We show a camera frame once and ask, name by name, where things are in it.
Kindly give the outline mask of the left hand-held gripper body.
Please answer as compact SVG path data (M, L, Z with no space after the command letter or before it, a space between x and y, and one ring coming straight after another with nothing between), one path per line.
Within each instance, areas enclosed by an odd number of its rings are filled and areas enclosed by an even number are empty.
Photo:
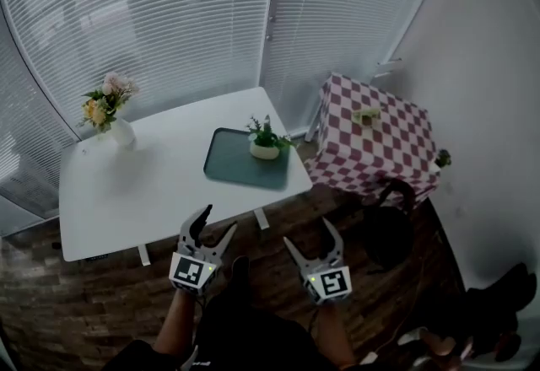
M205 261L202 246L190 246L179 241L177 251L172 255L169 272L170 282L175 288L189 293L204 293L219 274L222 262Z

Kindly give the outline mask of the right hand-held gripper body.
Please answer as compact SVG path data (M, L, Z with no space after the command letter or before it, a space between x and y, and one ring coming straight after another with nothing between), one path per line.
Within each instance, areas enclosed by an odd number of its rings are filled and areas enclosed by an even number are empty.
M341 261L302 263L300 278L317 305L343 300L352 292L349 266Z

